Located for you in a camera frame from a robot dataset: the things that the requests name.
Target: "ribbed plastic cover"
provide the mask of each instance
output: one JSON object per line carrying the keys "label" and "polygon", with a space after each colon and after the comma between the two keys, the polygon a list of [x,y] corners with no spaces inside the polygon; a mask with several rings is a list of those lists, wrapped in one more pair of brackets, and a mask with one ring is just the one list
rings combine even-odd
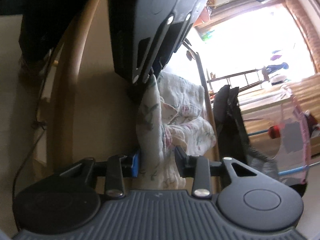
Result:
{"label": "ribbed plastic cover", "polygon": [[305,240],[293,228],[273,233],[242,230],[223,218],[211,201],[195,199],[185,190],[131,191],[122,200],[105,202],[99,213],[82,228],[51,236],[23,230],[13,239]]}

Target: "silver bolt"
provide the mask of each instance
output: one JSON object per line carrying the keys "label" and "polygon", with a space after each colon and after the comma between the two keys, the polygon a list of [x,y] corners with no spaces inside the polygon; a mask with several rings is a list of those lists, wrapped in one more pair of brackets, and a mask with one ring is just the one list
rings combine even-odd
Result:
{"label": "silver bolt", "polygon": [[117,198],[121,197],[123,195],[123,192],[119,189],[109,189],[107,191],[107,195],[112,198]]}
{"label": "silver bolt", "polygon": [[198,188],[193,192],[193,194],[197,197],[207,197],[210,195],[210,191],[205,188]]}
{"label": "silver bolt", "polygon": [[133,84],[138,81],[138,78],[139,78],[139,75],[137,75],[137,76],[133,79]]}
{"label": "silver bolt", "polygon": [[167,25],[171,24],[173,22],[173,15],[171,15],[167,20]]}

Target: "green object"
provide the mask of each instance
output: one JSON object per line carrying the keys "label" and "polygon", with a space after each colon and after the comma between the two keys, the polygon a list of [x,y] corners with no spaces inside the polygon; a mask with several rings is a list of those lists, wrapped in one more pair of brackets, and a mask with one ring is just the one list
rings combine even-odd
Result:
{"label": "green object", "polygon": [[209,40],[211,38],[213,32],[214,32],[214,30],[206,32],[204,35],[202,35],[201,39],[203,41]]}

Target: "blue tube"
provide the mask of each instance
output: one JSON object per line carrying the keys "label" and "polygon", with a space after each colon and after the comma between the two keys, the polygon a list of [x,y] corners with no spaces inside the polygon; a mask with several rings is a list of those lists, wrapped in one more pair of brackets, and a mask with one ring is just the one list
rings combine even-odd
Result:
{"label": "blue tube", "polygon": [[265,133],[265,132],[268,132],[268,131],[269,130],[262,130],[262,131],[257,131],[257,132],[253,132],[253,133],[248,133],[248,136],[257,135],[257,134]]}
{"label": "blue tube", "polygon": [[281,171],[278,174],[279,174],[279,176],[286,176],[286,175],[302,172],[302,171],[305,171],[308,169],[309,169],[309,166],[302,166],[302,167],[294,168],[292,170]]}

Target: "floral cloth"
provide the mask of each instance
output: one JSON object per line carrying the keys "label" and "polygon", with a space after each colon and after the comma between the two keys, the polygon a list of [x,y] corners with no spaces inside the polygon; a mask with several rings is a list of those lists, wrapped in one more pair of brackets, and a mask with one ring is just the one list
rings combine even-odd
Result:
{"label": "floral cloth", "polygon": [[156,81],[150,77],[137,117],[141,167],[133,187],[178,189],[185,186],[174,160],[174,147],[188,155],[203,155],[216,138],[209,122],[200,114],[204,88],[166,72]]}

